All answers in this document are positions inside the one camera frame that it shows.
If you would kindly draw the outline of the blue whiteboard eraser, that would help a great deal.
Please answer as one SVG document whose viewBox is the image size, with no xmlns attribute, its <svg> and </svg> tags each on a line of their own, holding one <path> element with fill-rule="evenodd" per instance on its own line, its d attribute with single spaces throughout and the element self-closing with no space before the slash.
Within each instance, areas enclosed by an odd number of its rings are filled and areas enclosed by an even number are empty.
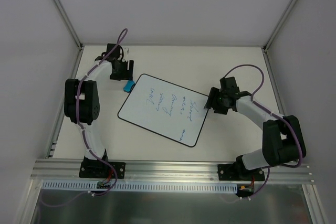
<svg viewBox="0 0 336 224">
<path fill-rule="evenodd" d="M 126 85 L 123 87 L 123 91 L 126 93 L 130 93 L 135 85 L 135 82 L 132 80 L 128 80 Z"/>
</svg>

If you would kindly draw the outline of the white whiteboard black rim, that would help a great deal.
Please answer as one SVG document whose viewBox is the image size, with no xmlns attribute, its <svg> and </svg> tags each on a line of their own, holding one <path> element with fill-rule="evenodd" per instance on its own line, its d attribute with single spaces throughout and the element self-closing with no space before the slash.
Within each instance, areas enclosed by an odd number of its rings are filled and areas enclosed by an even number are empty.
<svg viewBox="0 0 336 224">
<path fill-rule="evenodd" d="M 177 84 L 142 74 L 118 118 L 187 147 L 199 139 L 208 110 L 208 96 Z"/>
</svg>

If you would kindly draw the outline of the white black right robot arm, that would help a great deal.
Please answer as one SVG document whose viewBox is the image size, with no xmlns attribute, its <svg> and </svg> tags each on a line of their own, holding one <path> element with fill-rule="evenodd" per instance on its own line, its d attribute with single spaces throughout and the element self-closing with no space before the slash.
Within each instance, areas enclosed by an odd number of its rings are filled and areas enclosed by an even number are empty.
<svg viewBox="0 0 336 224">
<path fill-rule="evenodd" d="M 235 175 L 247 180 L 255 169 L 282 165 L 296 168 L 306 154 L 299 121 L 295 116 L 284 116 L 263 106 L 247 91 L 220 90 L 212 87 L 205 109 L 226 115 L 231 109 L 249 118 L 262 130 L 262 147 L 238 156 Z"/>
</svg>

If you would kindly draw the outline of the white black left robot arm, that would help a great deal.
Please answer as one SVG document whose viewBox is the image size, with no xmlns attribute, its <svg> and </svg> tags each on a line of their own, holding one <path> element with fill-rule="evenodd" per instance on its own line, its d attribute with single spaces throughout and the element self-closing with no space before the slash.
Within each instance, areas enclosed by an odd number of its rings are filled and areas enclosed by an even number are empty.
<svg viewBox="0 0 336 224">
<path fill-rule="evenodd" d="M 99 57 L 82 78 L 67 79 L 65 82 L 65 116 L 77 126 L 85 146 L 83 161 L 93 162 L 91 171 L 97 177 L 104 177 L 109 172 L 107 151 L 98 130 L 99 89 L 109 80 L 125 80 L 123 90 L 131 92 L 133 70 L 133 60 L 103 60 Z"/>
</svg>

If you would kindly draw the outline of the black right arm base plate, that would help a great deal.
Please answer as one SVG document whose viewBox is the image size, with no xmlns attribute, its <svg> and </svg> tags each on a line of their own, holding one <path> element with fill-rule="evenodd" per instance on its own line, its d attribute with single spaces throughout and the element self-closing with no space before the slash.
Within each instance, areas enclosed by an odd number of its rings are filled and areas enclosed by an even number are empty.
<svg viewBox="0 0 336 224">
<path fill-rule="evenodd" d="M 261 168 L 247 170 L 236 164 L 218 164 L 218 179 L 221 181 L 257 181 L 265 180 L 265 174 Z"/>
</svg>

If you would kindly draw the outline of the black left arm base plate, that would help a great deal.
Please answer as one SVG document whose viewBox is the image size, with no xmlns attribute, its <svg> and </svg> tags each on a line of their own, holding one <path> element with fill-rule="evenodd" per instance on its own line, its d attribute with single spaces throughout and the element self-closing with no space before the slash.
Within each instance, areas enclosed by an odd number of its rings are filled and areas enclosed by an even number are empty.
<svg viewBox="0 0 336 224">
<path fill-rule="evenodd" d="M 109 162 L 117 172 L 117 179 L 124 179 L 126 163 L 124 162 Z M 98 160 L 84 159 L 81 162 L 79 177 L 80 178 L 108 178 L 112 173 L 112 178 L 115 175 L 112 169 Z"/>
</svg>

